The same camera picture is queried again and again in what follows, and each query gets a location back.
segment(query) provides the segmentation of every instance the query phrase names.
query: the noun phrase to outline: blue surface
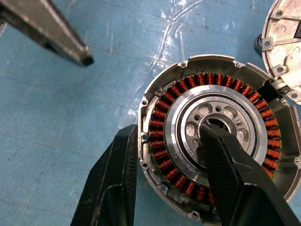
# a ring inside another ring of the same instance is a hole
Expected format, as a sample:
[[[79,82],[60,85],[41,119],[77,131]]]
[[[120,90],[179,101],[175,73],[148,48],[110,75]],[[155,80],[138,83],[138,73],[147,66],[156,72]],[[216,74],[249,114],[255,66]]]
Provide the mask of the blue surface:
[[[84,183],[143,92],[175,61],[253,49],[271,0],[56,0],[95,63],[79,68],[7,26],[0,36],[0,225],[68,226]],[[300,192],[291,202],[301,216]],[[199,225],[138,169],[136,226]]]

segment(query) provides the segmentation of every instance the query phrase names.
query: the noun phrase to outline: copper winding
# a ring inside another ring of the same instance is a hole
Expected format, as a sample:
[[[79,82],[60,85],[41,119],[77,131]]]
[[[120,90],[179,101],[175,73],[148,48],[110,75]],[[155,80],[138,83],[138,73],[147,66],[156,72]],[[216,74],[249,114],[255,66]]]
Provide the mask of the copper winding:
[[[170,104],[166,103],[165,101],[163,100],[159,100],[156,104],[157,107],[160,107],[166,111],[168,111],[169,107],[170,107]]]
[[[193,192],[193,189],[194,189],[194,183],[193,182],[189,182],[189,184],[187,185],[186,189],[185,189],[185,195],[187,196],[191,196],[192,195],[192,192]]]
[[[243,88],[241,89],[241,94],[244,95],[245,97],[249,95],[249,93],[252,91],[251,86],[244,85]]]
[[[252,103],[254,103],[256,100],[258,100],[260,97],[260,94],[257,93],[256,91],[254,91],[253,93],[251,93],[248,97],[249,101],[251,101]]]
[[[153,116],[159,117],[159,118],[165,118],[166,117],[166,113],[159,110],[159,109],[155,109],[152,113]]]
[[[222,74],[219,74],[219,73],[215,74],[214,75],[214,84],[222,86],[223,78],[224,78],[224,76]]]
[[[275,149],[268,148],[267,156],[272,157],[274,159],[280,159],[281,152]]]
[[[180,176],[180,178],[176,181],[176,183],[174,184],[174,186],[177,188],[177,189],[181,189],[183,184],[186,182],[186,177],[185,176]]]
[[[162,97],[165,99],[165,100],[168,100],[169,102],[173,103],[175,101],[175,98],[173,95],[171,95],[169,92],[165,92]]]
[[[213,198],[213,194],[211,193],[211,191],[208,192],[208,200],[212,205],[214,204],[214,198]]]
[[[223,86],[230,87],[233,82],[233,78],[230,76],[225,76]]]
[[[273,170],[276,170],[279,166],[278,162],[276,162],[275,160],[272,160],[272,159],[267,159],[267,158],[265,158],[263,164],[267,165],[268,167],[272,168]]]
[[[158,167],[160,170],[166,170],[168,167],[170,167],[172,165],[172,162],[170,159],[161,162]]]
[[[195,76],[196,76],[198,84],[200,86],[205,85],[205,79],[204,79],[204,75],[202,73],[197,73]]]
[[[163,125],[164,125],[164,122],[157,120],[157,119],[152,119],[150,121],[150,126],[163,127]]]
[[[205,188],[199,186],[198,189],[197,189],[197,195],[196,195],[197,200],[199,202],[203,201],[204,194],[205,194]]]
[[[268,103],[264,99],[261,99],[258,102],[256,102],[254,105],[257,108],[257,110],[260,110],[260,109],[266,107],[268,105]]]
[[[274,148],[280,148],[281,147],[281,140],[268,139],[268,146],[274,147]]]
[[[174,177],[177,175],[177,173],[178,173],[178,170],[176,168],[173,168],[171,171],[169,171],[166,174],[166,179],[169,181],[174,179]]]
[[[181,91],[179,90],[179,88],[177,88],[175,85],[172,85],[170,88],[170,91],[172,91],[172,93],[178,97],[179,95],[181,95]]]
[[[278,125],[277,119],[267,119],[264,121],[265,126],[270,128]]]
[[[193,76],[189,76],[186,78],[188,81],[188,84],[190,86],[190,88],[196,87],[196,82],[194,81],[194,77]]]
[[[180,80],[177,83],[183,92],[186,92],[188,90],[188,86],[184,80]]]
[[[239,92],[242,85],[243,85],[243,82],[241,80],[236,79],[232,84],[232,89]]]
[[[163,150],[163,151],[159,151],[159,152],[154,153],[154,157],[155,157],[156,160],[163,159],[167,156],[168,156],[167,150]]]
[[[280,129],[267,129],[268,137],[279,137]]]
[[[271,117],[273,115],[273,111],[269,109],[265,109],[259,112],[263,119],[266,119],[268,117]]]
[[[264,166],[263,166],[263,169],[264,169],[264,171],[266,171],[266,173],[268,174],[269,178],[273,178],[274,173],[271,170],[269,170],[268,168],[266,168]]]
[[[163,130],[150,130],[150,138],[163,137]]]
[[[208,84],[208,85],[213,84],[213,74],[212,73],[206,73],[205,79],[206,79],[206,84]]]
[[[153,140],[150,142],[150,145],[152,148],[161,148],[161,147],[164,147],[165,144],[164,144],[164,141],[163,140]]]

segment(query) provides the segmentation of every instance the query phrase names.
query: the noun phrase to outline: blue work mat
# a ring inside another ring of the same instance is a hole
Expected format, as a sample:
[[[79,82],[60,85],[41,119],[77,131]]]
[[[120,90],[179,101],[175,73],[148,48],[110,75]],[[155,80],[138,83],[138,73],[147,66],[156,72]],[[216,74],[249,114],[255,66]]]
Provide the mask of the blue work mat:
[[[7,26],[0,36],[0,225],[68,226],[92,166],[137,121],[173,62],[224,54],[264,69],[253,40],[272,0],[55,0],[90,47],[79,68]],[[290,205],[301,217],[301,194]],[[197,226],[138,166],[136,226]]]

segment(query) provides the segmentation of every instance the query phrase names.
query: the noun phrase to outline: copper coil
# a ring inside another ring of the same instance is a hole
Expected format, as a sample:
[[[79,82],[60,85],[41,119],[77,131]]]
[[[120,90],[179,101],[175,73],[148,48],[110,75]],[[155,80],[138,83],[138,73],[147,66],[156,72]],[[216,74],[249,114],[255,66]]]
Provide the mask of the copper coil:
[[[159,100],[158,103],[156,104],[156,106],[168,111],[170,104],[166,103],[163,100]]]
[[[264,121],[265,126],[270,128],[278,125],[277,119],[267,119]]]
[[[172,162],[170,159],[161,162],[158,167],[160,170],[166,170],[168,167],[170,167],[172,165]]]
[[[188,81],[188,84],[189,84],[190,88],[193,88],[193,87],[197,86],[196,82],[194,81],[194,77],[193,76],[189,76],[186,79]]]
[[[150,130],[150,138],[163,137],[163,130]]]
[[[267,165],[268,167],[272,168],[273,170],[276,170],[279,166],[278,162],[276,162],[275,160],[272,160],[272,159],[267,159],[267,158],[265,158],[263,164]]]
[[[239,92],[242,85],[243,85],[243,82],[241,80],[236,79],[232,84],[232,89]]]
[[[233,82],[233,78],[230,76],[225,76],[223,86],[230,87]]]
[[[184,80],[180,80],[177,83],[183,92],[186,92],[188,90],[188,86]]]
[[[266,119],[268,117],[271,117],[273,115],[273,111],[272,109],[265,109],[265,110],[262,110],[260,111],[260,114],[262,116],[263,119]]]
[[[166,179],[171,181],[172,179],[174,179],[174,177],[177,175],[177,173],[178,173],[178,170],[176,168],[172,169],[171,171],[169,171],[166,174]]]
[[[192,192],[193,192],[193,189],[194,189],[194,183],[193,182],[189,182],[189,184],[187,185],[186,189],[185,189],[185,195],[187,196],[191,196],[192,195]]]
[[[159,109],[155,109],[152,113],[153,116],[159,117],[159,118],[165,118],[166,117],[166,113],[159,110]]]
[[[172,93],[178,97],[179,95],[181,95],[181,91],[179,88],[177,88],[175,85],[172,85],[170,88],[170,91],[172,91]]]
[[[257,108],[257,110],[260,110],[260,109],[266,107],[268,105],[268,103],[264,99],[261,99],[258,102],[256,102],[254,105]]]
[[[248,97],[249,101],[251,101],[252,103],[254,103],[256,100],[258,100],[260,97],[260,94],[257,93],[256,91],[254,91],[253,93],[251,93]]]
[[[212,205],[214,204],[214,198],[213,198],[213,194],[211,193],[211,191],[208,192],[208,200]]]
[[[154,153],[154,157],[155,157],[156,160],[163,159],[167,156],[168,156],[167,150],[163,150],[163,151],[159,151],[159,152]]]
[[[173,103],[175,101],[175,98],[173,95],[171,95],[169,92],[165,92],[162,97],[165,99],[165,100],[168,100],[169,102]]]
[[[199,202],[203,201],[204,194],[205,194],[205,188],[199,186],[197,190],[197,200]]]
[[[206,84],[208,84],[208,85],[213,84],[213,74],[212,73],[206,73],[205,79],[206,79]]]
[[[164,147],[164,140],[153,140],[150,142],[150,145],[153,149]]]
[[[269,157],[274,158],[274,159],[280,159],[280,157],[281,157],[281,152],[278,151],[278,150],[275,150],[275,149],[268,148],[267,155],[268,155]]]
[[[268,137],[279,137],[280,129],[267,129]]]
[[[200,86],[205,85],[205,79],[204,79],[204,75],[202,73],[197,73],[195,76],[196,76],[198,84]]]
[[[214,84],[222,86],[223,78],[224,78],[224,76],[222,74],[219,74],[219,73],[215,74],[214,75]]]
[[[268,168],[266,168],[264,166],[263,166],[263,169],[264,169],[264,171],[266,171],[266,173],[268,174],[269,178],[273,178],[274,173],[271,170],[269,170]]]
[[[185,182],[186,182],[186,177],[182,175],[176,181],[176,183],[174,184],[174,186],[180,190]]]
[[[280,148],[281,147],[281,140],[268,139],[268,146],[274,147],[274,148]]]
[[[249,95],[251,92],[252,88],[251,86],[244,85],[243,88],[241,89],[241,94],[244,95],[245,97]]]
[[[152,119],[150,121],[150,126],[163,127],[163,125],[164,125],[164,122],[157,120],[157,119]]]

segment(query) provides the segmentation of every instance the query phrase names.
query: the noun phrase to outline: pliers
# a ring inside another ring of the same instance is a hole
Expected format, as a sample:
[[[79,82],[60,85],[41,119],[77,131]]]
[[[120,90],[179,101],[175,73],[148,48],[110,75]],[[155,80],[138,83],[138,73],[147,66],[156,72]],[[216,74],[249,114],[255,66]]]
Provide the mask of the pliers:
[[[51,0],[0,0],[0,19],[63,58],[85,66],[94,62],[85,43]]]

